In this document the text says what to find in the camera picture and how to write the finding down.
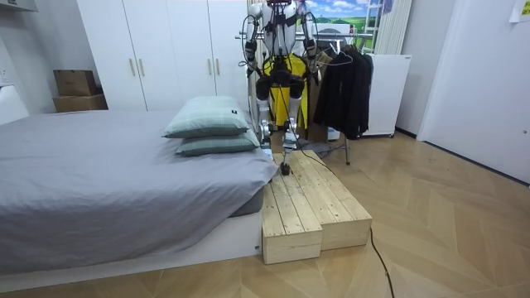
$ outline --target white bed frame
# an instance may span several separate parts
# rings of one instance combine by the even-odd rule
[[[29,114],[17,91],[0,84],[0,125]],[[195,246],[171,255],[158,255],[107,264],[0,276],[0,293],[41,286],[88,281],[111,276],[183,267],[204,262],[259,255],[262,252],[262,212],[226,219]]]

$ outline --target white wardrobe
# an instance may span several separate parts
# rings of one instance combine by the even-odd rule
[[[248,106],[241,41],[246,0],[78,0],[108,108],[179,109],[228,95]]]

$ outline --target wooden platform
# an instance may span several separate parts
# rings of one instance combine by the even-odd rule
[[[313,151],[291,154],[289,176],[265,188],[263,259],[266,264],[319,257],[321,250],[364,245],[372,217]],[[274,155],[279,165],[282,154]]]

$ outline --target poster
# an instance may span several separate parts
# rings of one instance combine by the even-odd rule
[[[530,21],[530,0],[517,0],[510,22]]]

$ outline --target light green pillow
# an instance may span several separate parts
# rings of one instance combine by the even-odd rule
[[[238,136],[192,137],[182,140],[176,150],[182,156],[200,156],[210,153],[232,153],[251,151],[259,147],[259,141],[252,129]]]
[[[188,100],[166,127],[163,137],[235,136],[249,128],[235,99],[204,96]]]

